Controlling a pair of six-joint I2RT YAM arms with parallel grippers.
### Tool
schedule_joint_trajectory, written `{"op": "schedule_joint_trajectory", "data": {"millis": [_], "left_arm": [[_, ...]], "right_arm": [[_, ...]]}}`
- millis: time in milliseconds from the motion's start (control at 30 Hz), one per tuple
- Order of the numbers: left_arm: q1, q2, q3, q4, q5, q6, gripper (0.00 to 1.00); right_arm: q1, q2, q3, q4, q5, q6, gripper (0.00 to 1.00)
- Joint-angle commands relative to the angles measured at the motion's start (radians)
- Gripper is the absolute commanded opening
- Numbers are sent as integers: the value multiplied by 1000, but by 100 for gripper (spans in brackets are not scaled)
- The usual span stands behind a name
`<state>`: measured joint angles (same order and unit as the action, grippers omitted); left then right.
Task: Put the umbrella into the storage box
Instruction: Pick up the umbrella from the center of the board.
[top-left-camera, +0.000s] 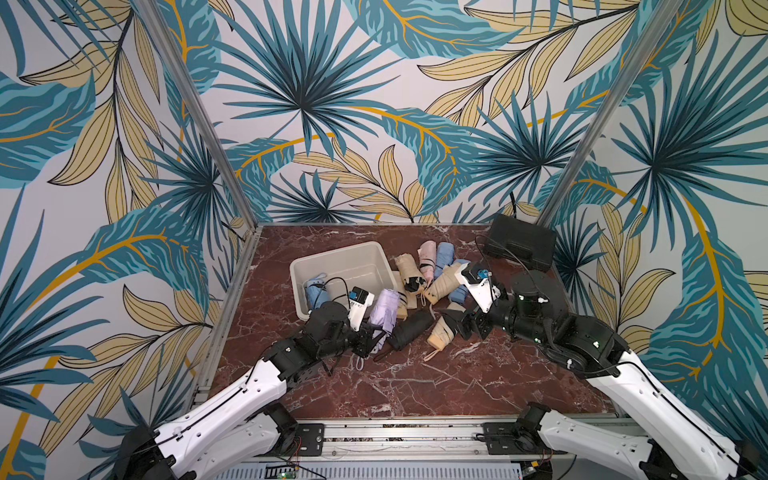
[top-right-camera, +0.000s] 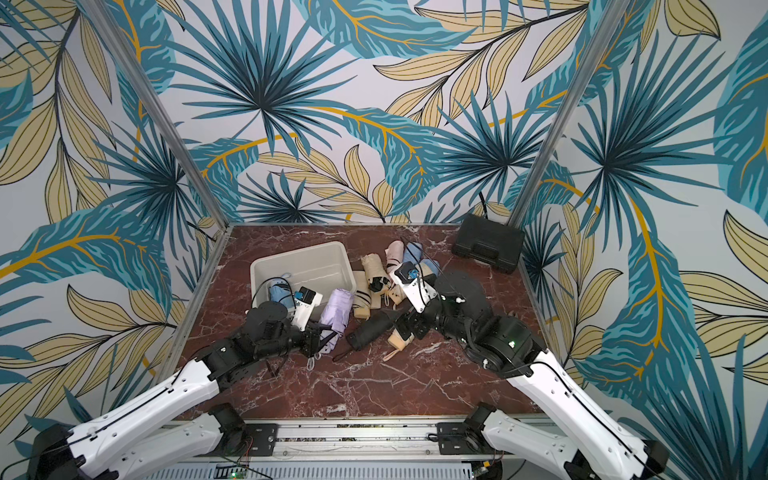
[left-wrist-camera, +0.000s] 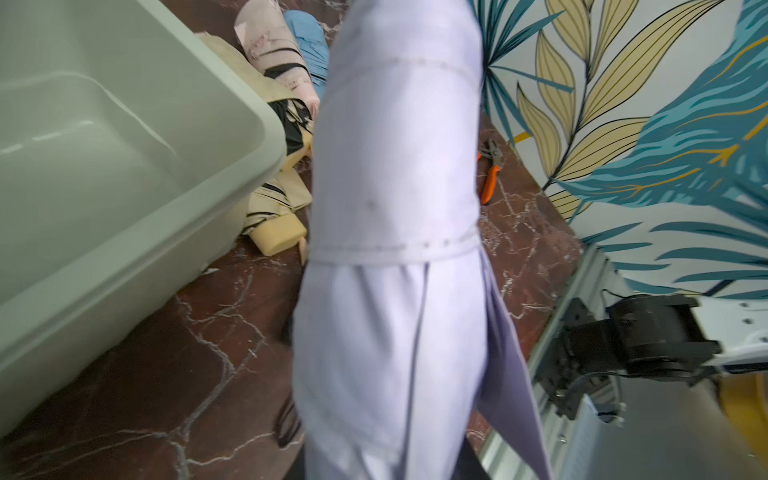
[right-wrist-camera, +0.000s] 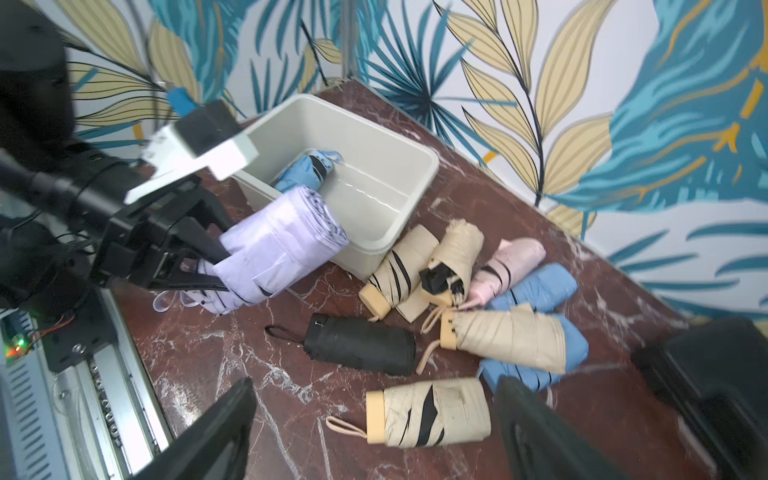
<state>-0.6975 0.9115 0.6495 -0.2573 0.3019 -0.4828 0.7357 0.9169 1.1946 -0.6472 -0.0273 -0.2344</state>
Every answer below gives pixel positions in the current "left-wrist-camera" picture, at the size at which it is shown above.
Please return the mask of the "lavender umbrella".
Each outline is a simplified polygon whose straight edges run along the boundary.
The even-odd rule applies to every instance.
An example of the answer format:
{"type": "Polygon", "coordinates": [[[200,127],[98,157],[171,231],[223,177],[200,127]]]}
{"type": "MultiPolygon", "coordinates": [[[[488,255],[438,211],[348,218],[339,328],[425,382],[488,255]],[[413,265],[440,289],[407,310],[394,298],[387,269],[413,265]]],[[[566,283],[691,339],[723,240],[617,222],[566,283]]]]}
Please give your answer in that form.
{"type": "Polygon", "coordinates": [[[310,479],[448,479],[473,411],[551,477],[478,229],[482,56],[466,1],[356,1],[335,38],[293,329],[310,479]]]}

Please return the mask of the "beige plastic storage box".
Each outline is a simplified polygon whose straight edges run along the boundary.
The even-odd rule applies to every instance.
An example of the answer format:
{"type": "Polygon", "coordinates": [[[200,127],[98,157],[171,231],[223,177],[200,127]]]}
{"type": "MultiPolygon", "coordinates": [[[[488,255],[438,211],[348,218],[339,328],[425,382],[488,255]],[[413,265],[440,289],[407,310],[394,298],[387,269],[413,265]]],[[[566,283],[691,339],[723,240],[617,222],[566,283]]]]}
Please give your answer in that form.
{"type": "Polygon", "coordinates": [[[158,1],[1,5],[1,430],[239,235],[272,108],[158,1]]]}

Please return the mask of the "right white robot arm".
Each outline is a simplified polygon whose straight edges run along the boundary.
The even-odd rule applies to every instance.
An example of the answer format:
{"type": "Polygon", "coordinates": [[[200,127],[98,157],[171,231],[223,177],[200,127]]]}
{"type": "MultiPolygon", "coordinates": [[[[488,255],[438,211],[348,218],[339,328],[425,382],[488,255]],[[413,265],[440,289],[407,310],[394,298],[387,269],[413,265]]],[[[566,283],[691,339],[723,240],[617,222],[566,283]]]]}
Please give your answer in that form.
{"type": "Polygon", "coordinates": [[[683,294],[617,296],[598,312],[573,298],[534,376],[557,415],[589,398],[605,421],[624,409],[621,382],[682,382],[764,373],[767,304],[683,294]]]}

